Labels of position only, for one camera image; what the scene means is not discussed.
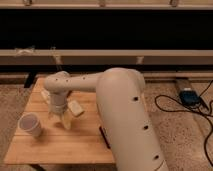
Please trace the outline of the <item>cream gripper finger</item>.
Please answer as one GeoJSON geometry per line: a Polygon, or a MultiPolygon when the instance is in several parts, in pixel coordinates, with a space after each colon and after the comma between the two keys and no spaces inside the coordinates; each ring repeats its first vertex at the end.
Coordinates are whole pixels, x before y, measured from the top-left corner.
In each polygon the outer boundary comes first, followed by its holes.
{"type": "Polygon", "coordinates": [[[56,118],[56,114],[54,114],[54,113],[48,113],[48,120],[52,120],[52,119],[54,119],[54,118],[56,118]]]}
{"type": "Polygon", "coordinates": [[[61,122],[62,122],[62,124],[63,124],[63,126],[64,126],[64,128],[66,130],[70,130],[71,129],[71,119],[70,119],[69,116],[63,115],[61,117],[61,122]]]}

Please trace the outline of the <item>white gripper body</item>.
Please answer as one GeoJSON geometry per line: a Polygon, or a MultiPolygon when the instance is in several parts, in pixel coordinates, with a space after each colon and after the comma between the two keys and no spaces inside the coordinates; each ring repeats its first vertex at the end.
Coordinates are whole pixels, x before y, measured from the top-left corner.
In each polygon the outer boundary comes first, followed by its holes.
{"type": "Polygon", "coordinates": [[[68,108],[68,100],[66,93],[51,93],[49,104],[49,116],[56,115],[59,119],[64,117],[68,108]]]}

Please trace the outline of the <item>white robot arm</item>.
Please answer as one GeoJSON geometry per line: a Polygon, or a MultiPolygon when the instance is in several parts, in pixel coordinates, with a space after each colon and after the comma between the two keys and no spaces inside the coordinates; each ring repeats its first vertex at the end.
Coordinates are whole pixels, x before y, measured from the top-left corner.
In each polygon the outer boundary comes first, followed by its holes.
{"type": "Polygon", "coordinates": [[[169,171],[142,94],[143,74],[135,69],[111,68],[72,76],[65,71],[45,78],[50,111],[62,114],[70,91],[96,94],[96,103],[117,171],[169,171]]]}

